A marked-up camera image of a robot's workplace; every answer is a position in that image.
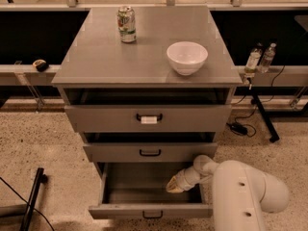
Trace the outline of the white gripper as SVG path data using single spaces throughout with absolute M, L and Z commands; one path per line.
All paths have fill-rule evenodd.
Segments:
M 166 190 L 168 193 L 182 193 L 201 183 L 204 178 L 205 176 L 194 167 L 184 168 L 176 174 L 176 177 L 171 177 Z

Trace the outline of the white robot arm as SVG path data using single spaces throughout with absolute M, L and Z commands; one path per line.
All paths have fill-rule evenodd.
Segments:
M 219 164 L 206 155 L 172 176 L 166 190 L 182 193 L 208 180 L 215 231 L 266 231 L 263 213 L 282 212 L 290 201 L 288 187 L 275 176 L 239 161 Z

